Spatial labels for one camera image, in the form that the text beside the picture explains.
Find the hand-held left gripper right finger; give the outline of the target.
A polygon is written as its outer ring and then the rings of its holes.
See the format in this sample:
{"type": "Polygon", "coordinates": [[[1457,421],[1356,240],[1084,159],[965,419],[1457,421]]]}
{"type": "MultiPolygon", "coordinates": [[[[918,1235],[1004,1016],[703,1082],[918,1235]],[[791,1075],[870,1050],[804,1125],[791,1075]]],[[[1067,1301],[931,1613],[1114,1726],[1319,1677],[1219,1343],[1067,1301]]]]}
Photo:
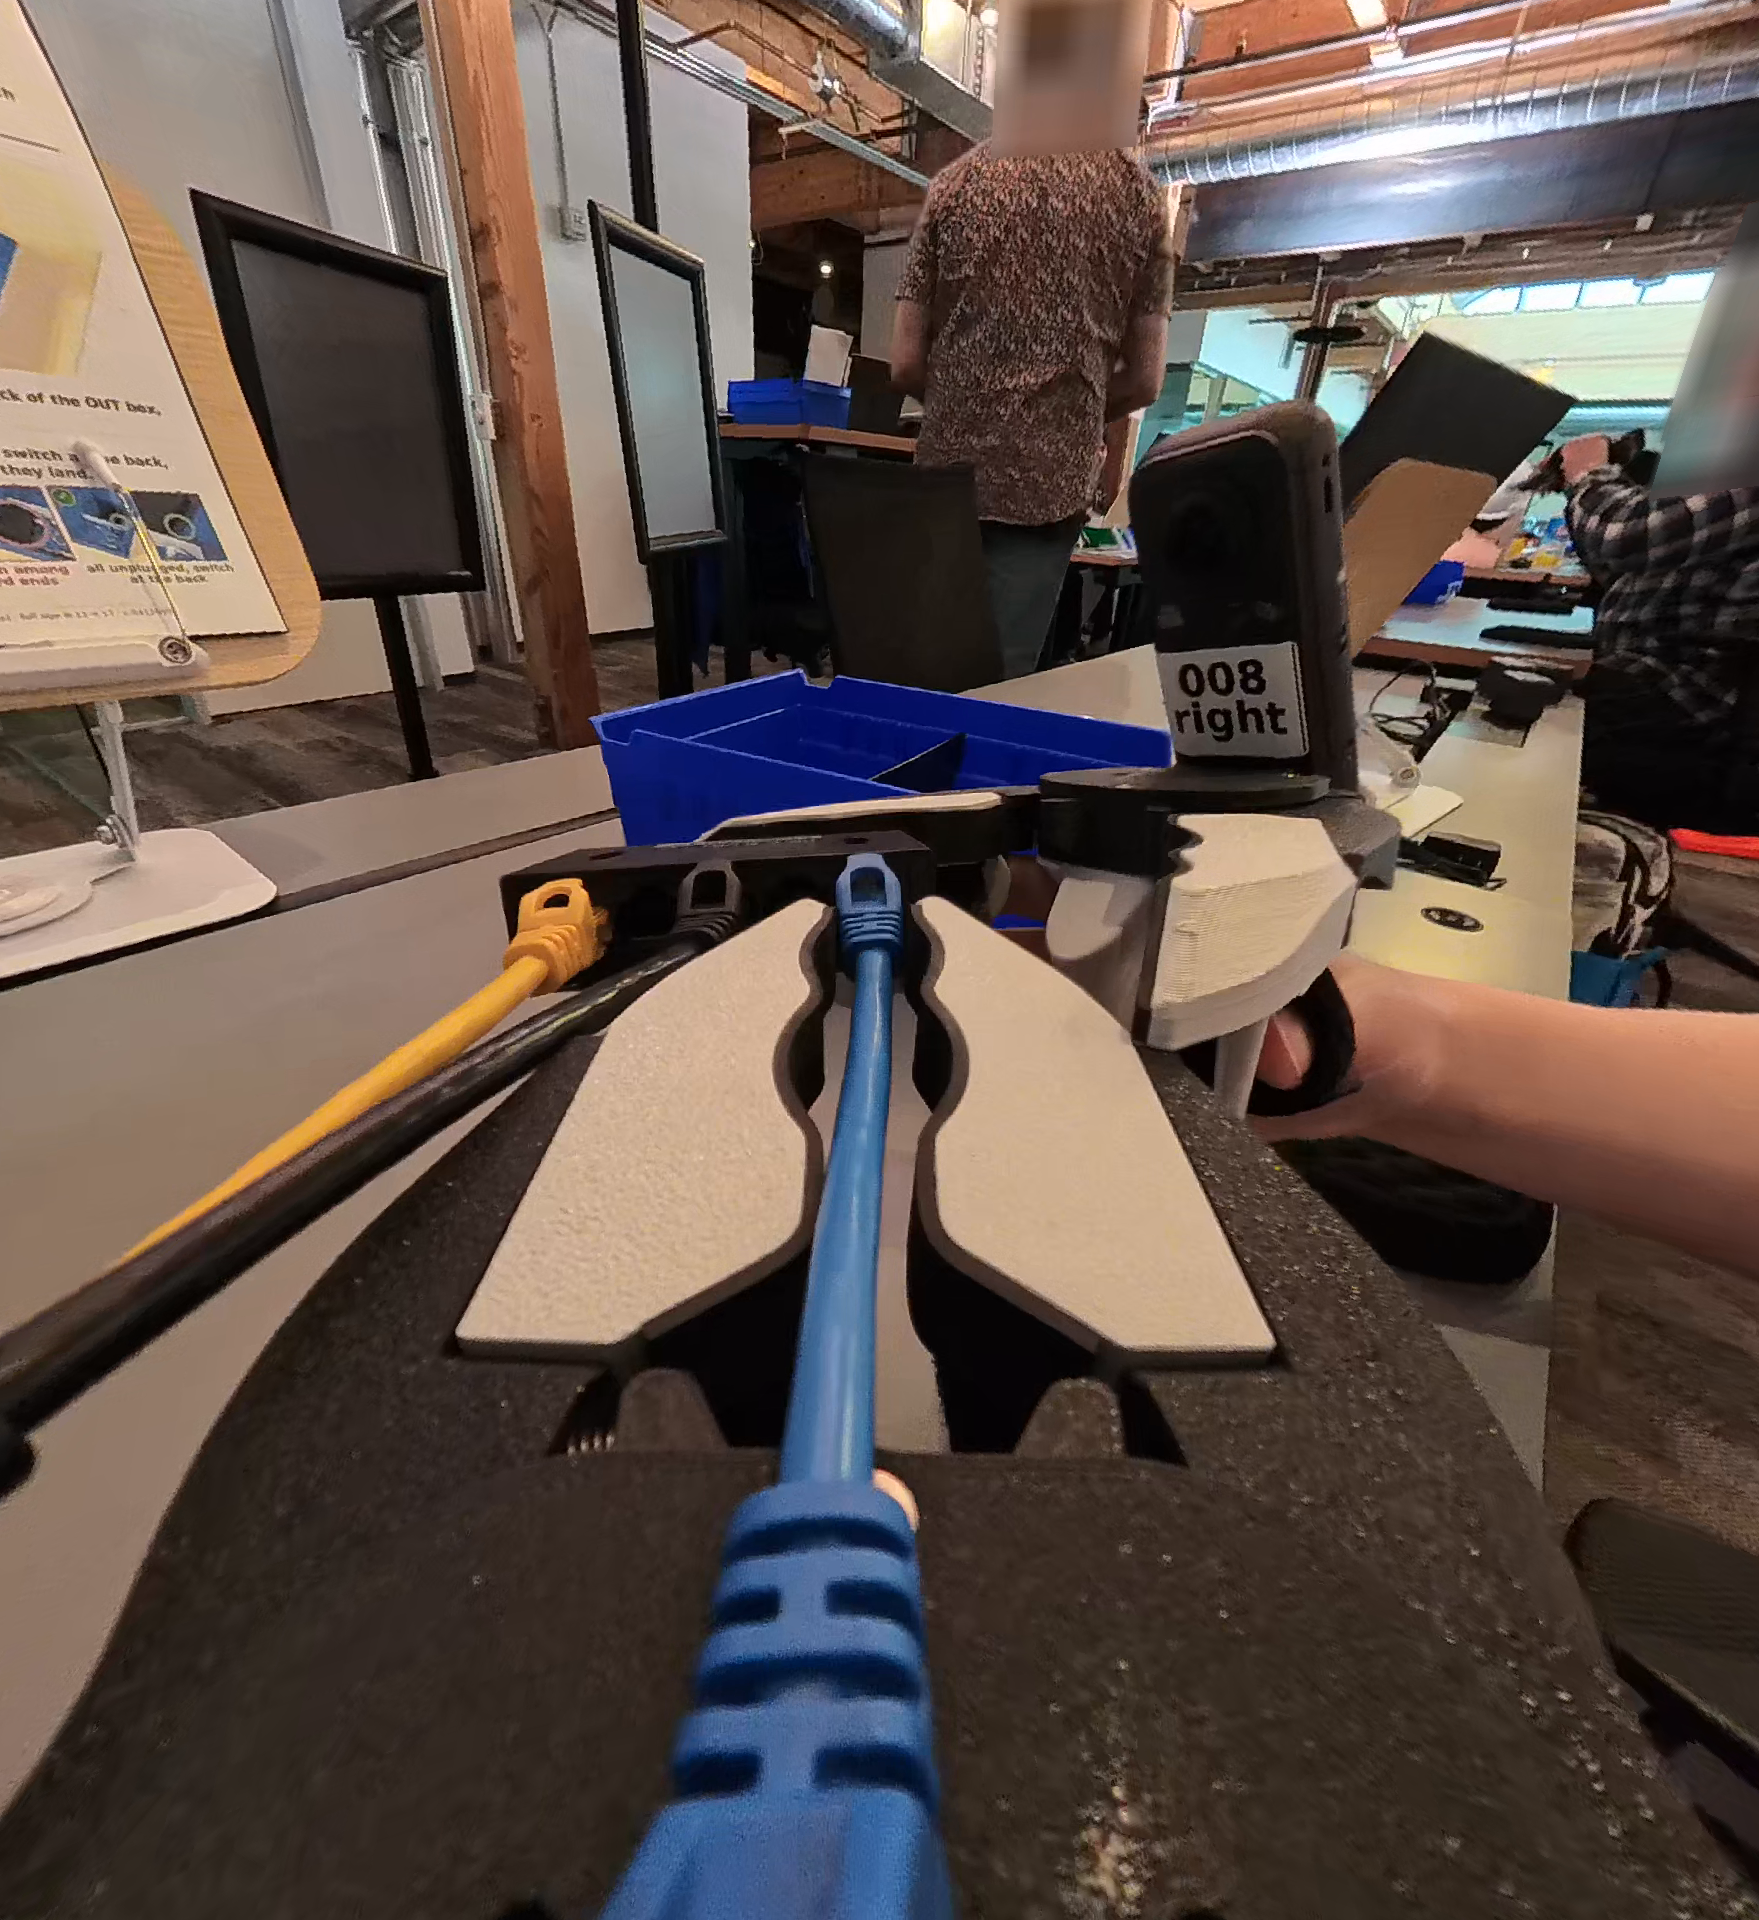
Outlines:
{"type": "Polygon", "coordinates": [[[917,922],[932,1250],[1122,1371],[1274,1360],[1275,1331],[1122,1022],[948,899],[922,899],[917,922]]]}

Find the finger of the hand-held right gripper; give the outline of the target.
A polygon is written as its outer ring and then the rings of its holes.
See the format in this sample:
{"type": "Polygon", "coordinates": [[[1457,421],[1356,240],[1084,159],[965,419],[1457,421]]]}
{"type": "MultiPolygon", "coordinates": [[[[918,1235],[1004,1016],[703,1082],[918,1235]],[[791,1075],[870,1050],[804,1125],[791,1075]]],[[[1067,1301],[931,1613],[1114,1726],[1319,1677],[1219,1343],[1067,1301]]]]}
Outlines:
{"type": "Polygon", "coordinates": [[[700,832],[703,842],[798,839],[807,835],[907,832],[925,842],[993,840],[1006,820],[1006,792],[969,789],[940,794],[836,798],[810,806],[747,812],[700,832]]]}
{"type": "Polygon", "coordinates": [[[1212,1090],[1244,1117],[1267,1026],[1343,948],[1357,877],[1308,812],[1174,815],[1149,839],[1043,850],[1051,956],[1138,1045],[1214,1045],[1212,1090]]]}

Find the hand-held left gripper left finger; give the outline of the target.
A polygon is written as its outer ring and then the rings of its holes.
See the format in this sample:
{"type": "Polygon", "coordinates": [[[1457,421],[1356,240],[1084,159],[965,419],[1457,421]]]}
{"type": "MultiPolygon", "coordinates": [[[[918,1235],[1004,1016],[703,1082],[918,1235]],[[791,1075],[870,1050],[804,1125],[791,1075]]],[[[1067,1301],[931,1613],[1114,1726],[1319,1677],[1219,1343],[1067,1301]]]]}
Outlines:
{"type": "Polygon", "coordinates": [[[832,909],[802,899],[603,1033],[461,1318],[461,1351],[609,1364],[799,1254],[832,909]]]}

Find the black network switch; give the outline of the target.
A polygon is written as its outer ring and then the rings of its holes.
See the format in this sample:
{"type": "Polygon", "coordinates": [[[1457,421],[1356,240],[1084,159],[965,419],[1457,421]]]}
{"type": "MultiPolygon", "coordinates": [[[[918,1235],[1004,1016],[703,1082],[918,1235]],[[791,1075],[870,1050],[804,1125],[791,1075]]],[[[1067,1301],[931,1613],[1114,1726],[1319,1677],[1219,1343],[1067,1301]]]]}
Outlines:
{"type": "Polygon", "coordinates": [[[536,887],[579,880],[607,916],[602,974],[669,948],[688,914],[729,914],[744,929],[798,901],[832,904],[844,867],[861,853],[890,865],[908,901],[940,895],[982,914],[1004,895],[996,862],[1030,850],[1036,839],[1036,790],[1018,789],[1006,800],[1004,827],[993,840],[925,842],[886,831],[571,848],[508,871],[498,880],[501,908],[514,932],[536,887]]]}

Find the person's right hand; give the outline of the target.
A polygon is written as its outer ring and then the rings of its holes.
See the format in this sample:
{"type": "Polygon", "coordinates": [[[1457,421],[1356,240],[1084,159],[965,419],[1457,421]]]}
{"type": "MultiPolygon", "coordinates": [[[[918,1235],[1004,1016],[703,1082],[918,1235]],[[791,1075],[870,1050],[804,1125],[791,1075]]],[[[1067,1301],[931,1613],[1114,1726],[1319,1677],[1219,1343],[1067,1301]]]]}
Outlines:
{"type": "Polygon", "coordinates": [[[1255,1069],[1255,1090],[1298,1090],[1316,1077],[1329,1098],[1291,1115],[1252,1115],[1252,1130],[1269,1141],[1281,1139],[1374,1139],[1418,1150],[1421,1106],[1429,1090],[1431,1060],[1417,1006],[1417,981],[1351,949],[1322,975],[1336,986],[1345,1009],[1350,1043],[1332,1050],[1341,1069],[1329,1077],[1319,1067],[1319,1040],[1329,1025],[1314,1025],[1298,1000],[1267,1021],[1255,1069]]]}

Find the blue plastic bin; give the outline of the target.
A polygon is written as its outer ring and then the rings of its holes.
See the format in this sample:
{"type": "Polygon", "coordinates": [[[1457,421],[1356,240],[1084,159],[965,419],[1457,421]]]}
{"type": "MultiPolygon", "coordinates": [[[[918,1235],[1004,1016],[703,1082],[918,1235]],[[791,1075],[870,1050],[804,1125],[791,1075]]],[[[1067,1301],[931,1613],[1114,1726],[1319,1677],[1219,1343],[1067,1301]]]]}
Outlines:
{"type": "Polygon", "coordinates": [[[850,429],[850,384],[796,375],[731,379],[724,409],[739,425],[850,429]]]}
{"type": "Polygon", "coordinates": [[[802,672],[593,720],[632,845],[810,806],[1034,786],[1045,774],[1165,766],[1165,727],[802,672]]]}

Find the black office chair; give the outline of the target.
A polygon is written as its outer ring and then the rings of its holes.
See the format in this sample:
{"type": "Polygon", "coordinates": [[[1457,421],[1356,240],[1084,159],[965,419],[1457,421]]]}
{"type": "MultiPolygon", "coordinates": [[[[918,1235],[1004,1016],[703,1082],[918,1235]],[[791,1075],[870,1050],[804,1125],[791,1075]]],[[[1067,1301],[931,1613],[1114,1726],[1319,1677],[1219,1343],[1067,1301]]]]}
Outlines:
{"type": "Polygon", "coordinates": [[[802,490],[836,673],[940,693],[1004,677],[971,467],[811,455],[802,490]]]}

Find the black textured pad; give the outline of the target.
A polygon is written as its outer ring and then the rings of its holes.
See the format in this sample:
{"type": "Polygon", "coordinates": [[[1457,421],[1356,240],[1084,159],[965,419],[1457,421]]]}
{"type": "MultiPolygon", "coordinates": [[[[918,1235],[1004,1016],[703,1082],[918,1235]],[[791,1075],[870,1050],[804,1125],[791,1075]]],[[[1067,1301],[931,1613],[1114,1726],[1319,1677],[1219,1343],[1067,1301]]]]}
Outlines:
{"type": "Polygon", "coordinates": [[[1390,1267],[1511,1287],[1550,1252],[1552,1204],[1373,1139],[1286,1139],[1277,1156],[1390,1267]]]}

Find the wooden pillar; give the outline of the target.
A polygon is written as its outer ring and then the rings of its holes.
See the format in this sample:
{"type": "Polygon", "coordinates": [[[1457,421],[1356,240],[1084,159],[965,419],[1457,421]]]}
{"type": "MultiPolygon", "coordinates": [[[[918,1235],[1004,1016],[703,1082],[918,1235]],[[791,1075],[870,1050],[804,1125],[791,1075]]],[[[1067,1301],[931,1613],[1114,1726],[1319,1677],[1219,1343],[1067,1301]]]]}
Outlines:
{"type": "Polygon", "coordinates": [[[597,740],[586,604],[531,144],[508,2],[429,2],[426,51],[453,137],[478,301],[506,575],[539,733],[597,740]]]}

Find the white stand base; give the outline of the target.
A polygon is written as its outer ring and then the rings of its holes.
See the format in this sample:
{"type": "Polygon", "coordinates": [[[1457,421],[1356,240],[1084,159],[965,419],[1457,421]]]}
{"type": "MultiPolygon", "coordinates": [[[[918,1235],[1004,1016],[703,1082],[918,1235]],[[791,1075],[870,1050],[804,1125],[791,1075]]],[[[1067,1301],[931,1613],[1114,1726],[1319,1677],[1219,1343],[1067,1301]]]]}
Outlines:
{"type": "Polygon", "coordinates": [[[211,828],[146,831],[133,850],[74,842],[0,857],[0,983],[255,916],[274,880],[211,828]]]}

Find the black chair seat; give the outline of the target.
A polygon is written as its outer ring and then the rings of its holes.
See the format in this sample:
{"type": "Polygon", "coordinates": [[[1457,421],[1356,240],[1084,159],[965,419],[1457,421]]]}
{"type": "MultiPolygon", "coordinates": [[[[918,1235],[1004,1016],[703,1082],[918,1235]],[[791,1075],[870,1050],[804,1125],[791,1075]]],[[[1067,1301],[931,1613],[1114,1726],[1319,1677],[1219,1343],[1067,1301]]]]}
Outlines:
{"type": "Polygon", "coordinates": [[[1759,1554],[1612,1498],[1563,1549],[1654,1745],[1710,1754],[1759,1798],[1759,1554]]]}

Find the printed instruction poster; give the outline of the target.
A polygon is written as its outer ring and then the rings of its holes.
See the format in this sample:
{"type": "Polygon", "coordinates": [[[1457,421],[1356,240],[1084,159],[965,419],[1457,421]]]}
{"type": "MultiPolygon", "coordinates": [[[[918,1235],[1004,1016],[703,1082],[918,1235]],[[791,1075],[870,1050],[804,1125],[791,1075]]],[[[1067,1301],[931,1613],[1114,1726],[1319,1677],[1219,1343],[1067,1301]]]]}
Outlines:
{"type": "Polygon", "coordinates": [[[285,621],[100,160],[20,3],[0,3],[0,652],[285,621]]]}

